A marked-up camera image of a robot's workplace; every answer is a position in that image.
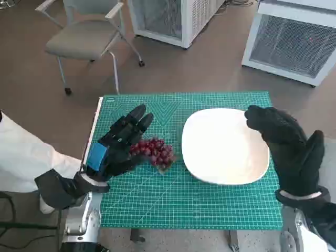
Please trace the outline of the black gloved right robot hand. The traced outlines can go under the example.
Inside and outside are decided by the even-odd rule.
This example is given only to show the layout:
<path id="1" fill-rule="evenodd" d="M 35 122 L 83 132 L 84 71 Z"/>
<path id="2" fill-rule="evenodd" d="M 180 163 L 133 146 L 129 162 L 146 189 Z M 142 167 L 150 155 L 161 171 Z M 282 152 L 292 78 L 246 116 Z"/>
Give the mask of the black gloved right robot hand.
<path id="1" fill-rule="evenodd" d="M 297 197 L 318 192 L 323 132 L 316 130 L 307 137 L 294 117 L 274 107 L 249 106 L 245 118 L 269 147 L 280 190 Z"/>

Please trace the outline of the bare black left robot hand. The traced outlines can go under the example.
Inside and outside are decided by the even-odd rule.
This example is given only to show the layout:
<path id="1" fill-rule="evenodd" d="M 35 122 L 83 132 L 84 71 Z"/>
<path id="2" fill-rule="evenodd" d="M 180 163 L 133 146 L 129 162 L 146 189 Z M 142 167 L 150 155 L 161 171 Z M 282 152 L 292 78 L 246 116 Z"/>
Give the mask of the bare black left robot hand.
<path id="1" fill-rule="evenodd" d="M 97 142 L 94 142 L 85 163 L 85 173 L 95 181 L 105 182 L 126 173 L 141 162 L 139 154 L 131 154 L 154 119 L 141 104 L 121 116 Z"/>

